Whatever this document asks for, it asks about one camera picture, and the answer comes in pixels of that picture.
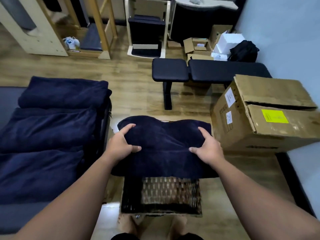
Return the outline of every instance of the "forearm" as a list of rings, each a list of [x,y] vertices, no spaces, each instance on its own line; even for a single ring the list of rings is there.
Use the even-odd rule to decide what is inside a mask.
[[[258,185],[228,161],[223,160],[213,168],[219,174],[251,239],[300,240],[320,237],[320,222],[317,219]]]
[[[90,239],[97,222],[112,160],[99,158],[74,184],[32,218],[14,239]]]

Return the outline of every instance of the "person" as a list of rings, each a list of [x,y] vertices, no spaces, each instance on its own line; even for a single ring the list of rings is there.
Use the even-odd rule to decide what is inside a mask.
[[[68,189],[32,218],[13,239],[90,239],[101,210],[104,192],[111,169],[140,146],[128,145],[124,135],[135,126],[129,124],[108,142],[103,155]],[[300,209],[258,185],[225,160],[220,143],[205,129],[199,127],[205,141],[200,148],[191,147],[202,161],[219,175],[224,189],[240,222],[250,239],[320,239],[320,222]],[[201,239],[185,234],[186,218],[177,217],[171,226],[170,238]],[[136,228],[128,215],[121,215],[119,227],[124,233],[114,240],[134,240]]]

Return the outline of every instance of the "yellow label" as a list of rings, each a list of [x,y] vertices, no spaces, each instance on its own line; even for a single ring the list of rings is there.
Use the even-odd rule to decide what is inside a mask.
[[[267,122],[289,124],[282,110],[262,109],[261,111]]]

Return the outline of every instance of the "backpack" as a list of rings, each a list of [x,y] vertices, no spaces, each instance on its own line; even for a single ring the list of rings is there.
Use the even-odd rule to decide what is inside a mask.
[[[248,40],[243,40],[230,49],[231,55],[228,61],[256,62],[259,49]]]

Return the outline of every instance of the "left hand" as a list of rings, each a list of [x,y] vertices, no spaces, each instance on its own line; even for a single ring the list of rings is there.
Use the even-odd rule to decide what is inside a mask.
[[[125,134],[135,126],[135,124],[128,124],[119,132],[115,133],[115,135],[108,141],[106,151],[102,156],[108,158],[114,165],[116,165],[130,153],[140,151],[141,146],[129,145],[125,139]]]

